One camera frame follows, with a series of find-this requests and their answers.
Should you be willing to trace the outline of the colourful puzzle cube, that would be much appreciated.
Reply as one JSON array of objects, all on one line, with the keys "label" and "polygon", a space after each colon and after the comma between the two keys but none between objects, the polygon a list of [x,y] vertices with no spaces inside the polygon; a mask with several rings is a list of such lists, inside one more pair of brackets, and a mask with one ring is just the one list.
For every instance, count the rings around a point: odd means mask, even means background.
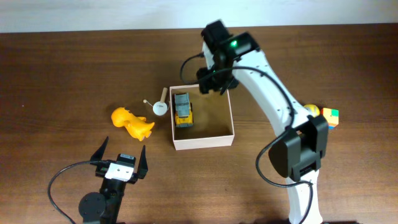
[{"label": "colourful puzzle cube", "polygon": [[329,129],[334,129],[339,124],[339,111],[331,108],[322,108],[321,114],[328,122]]}]

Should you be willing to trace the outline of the yellow grey toy truck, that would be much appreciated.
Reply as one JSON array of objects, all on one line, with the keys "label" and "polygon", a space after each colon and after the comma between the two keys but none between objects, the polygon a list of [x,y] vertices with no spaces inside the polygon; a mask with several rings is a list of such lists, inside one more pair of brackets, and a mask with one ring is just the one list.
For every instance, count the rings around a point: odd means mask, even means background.
[{"label": "yellow grey toy truck", "polygon": [[189,93],[174,94],[174,109],[175,126],[177,128],[193,126],[193,112]]}]

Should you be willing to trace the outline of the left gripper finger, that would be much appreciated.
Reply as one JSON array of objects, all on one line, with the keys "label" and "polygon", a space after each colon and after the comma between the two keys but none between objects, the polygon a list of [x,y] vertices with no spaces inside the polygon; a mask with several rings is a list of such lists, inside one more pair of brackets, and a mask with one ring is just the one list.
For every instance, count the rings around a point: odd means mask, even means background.
[{"label": "left gripper finger", "polygon": [[148,172],[148,165],[147,165],[147,159],[146,159],[146,146],[143,145],[142,151],[141,151],[141,156],[139,159],[139,165],[137,168],[137,178],[144,179],[147,172]]},{"label": "left gripper finger", "polygon": [[107,136],[102,145],[94,152],[91,156],[90,161],[96,162],[101,161],[106,150],[106,146],[108,145],[109,137]]}]

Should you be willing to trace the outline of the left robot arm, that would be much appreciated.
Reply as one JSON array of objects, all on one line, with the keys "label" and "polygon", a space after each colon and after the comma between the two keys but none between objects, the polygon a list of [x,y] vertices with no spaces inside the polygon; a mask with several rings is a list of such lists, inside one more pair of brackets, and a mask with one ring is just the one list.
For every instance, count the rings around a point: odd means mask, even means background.
[{"label": "left robot arm", "polygon": [[104,160],[108,141],[106,138],[90,158],[90,164],[96,167],[95,176],[103,181],[98,192],[90,192],[80,200],[78,211],[83,223],[116,223],[127,184],[135,184],[148,172],[145,147],[136,166],[136,158],[127,154],[118,154],[115,161]]}]

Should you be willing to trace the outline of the yellow ball with eyes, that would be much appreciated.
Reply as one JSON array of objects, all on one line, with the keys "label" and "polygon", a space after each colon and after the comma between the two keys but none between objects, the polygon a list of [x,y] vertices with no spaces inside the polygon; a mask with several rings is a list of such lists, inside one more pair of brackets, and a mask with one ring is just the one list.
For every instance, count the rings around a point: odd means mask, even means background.
[{"label": "yellow ball with eyes", "polygon": [[320,115],[320,109],[319,107],[317,107],[316,105],[313,104],[307,104],[303,106],[309,113],[311,116],[313,117],[317,117]]}]

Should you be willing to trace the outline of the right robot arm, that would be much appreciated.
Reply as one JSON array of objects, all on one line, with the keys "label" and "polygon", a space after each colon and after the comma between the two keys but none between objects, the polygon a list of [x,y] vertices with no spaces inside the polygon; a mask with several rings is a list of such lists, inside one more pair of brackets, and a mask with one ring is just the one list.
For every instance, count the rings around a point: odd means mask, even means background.
[{"label": "right robot arm", "polygon": [[313,116],[286,89],[264,51],[251,34],[230,34],[221,21],[201,32],[206,67],[197,72],[202,94],[242,84],[269,120],[276,138],[259,153],[269,154],[276,172],[285,178],[280,188],[289,195],[289,222],[322,223],[317,179],[326,154],[328,122]]}]

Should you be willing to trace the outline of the orange toy dinosaur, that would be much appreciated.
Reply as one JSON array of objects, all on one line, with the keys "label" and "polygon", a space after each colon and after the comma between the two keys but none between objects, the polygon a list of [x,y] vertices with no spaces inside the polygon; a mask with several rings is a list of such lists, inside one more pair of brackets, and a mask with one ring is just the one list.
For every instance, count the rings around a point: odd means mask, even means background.
[{"label": "orange toy dinosaur", "polygon": [[152,134],[154,122],[147,123],[146,117],[135,116],[123,107],[115,109],[111,114],[111,121],[117,128],[125,128],[134,139],[143,141]]}]

